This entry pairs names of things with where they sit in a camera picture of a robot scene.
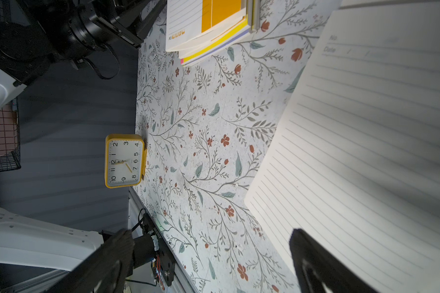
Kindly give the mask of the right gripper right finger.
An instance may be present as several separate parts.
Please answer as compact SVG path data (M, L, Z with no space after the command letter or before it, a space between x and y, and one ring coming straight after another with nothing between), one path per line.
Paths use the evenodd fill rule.
M303 229L293 230L289 247L301 292L375 292Z

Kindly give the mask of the yellow framed box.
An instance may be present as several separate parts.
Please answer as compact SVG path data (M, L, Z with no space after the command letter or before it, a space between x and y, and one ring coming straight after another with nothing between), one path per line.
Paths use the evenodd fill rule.
M144 179L147 149L138 134L110 134L105 139L105 186L136 186Z

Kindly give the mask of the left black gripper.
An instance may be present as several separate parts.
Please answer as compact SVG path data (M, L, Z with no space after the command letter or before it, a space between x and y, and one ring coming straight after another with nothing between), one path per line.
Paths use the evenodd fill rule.
M142 19L139 1L18 1L28 25L0 22L0 83L31 84L50 65L69 62L89 65L107 80L89 59L93 52L109 51L120 40L134 48L144 40L167 5L159 1Z

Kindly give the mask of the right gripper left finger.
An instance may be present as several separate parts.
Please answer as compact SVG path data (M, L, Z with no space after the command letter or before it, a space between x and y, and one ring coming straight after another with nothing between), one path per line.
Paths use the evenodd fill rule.
M122 293L132 262L133 250L132 232L120 230L47 291L49 293Z

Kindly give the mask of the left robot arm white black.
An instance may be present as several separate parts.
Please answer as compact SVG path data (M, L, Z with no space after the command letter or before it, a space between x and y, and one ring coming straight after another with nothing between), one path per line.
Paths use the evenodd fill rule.
M146 1L20 1L30 25L0 23L0 109L41 77L53 63L90 65L96 51L112 51L112 42L138 49L166 7L159 1L145 17ZM154 274L171 284L176 259L143 215L143 235L73 230L21 217L0 208L0 263L67 271L53 293L119 293L134 269L154 263Z

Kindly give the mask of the white orange cover notebook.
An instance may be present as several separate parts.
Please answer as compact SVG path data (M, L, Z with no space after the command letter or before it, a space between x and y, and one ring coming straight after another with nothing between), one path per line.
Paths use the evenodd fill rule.
M228 43L236 40L237 38L243 37L245 34L250 32L250 29L251 21L248 18L245 18L244 20L239 22L234 28L225 32L218 38L207 42L200 48L179 51L178 58L181 60L181 63L184 64L189 63L195 59L204 57L211 52L222 48L224 45L227 45Z

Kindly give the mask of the cream lined notebook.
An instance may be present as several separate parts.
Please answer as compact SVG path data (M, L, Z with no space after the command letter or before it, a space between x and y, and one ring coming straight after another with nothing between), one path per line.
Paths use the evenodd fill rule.
M303 229L374 293L440 293L440 1L344 1L245 204L290 270Z

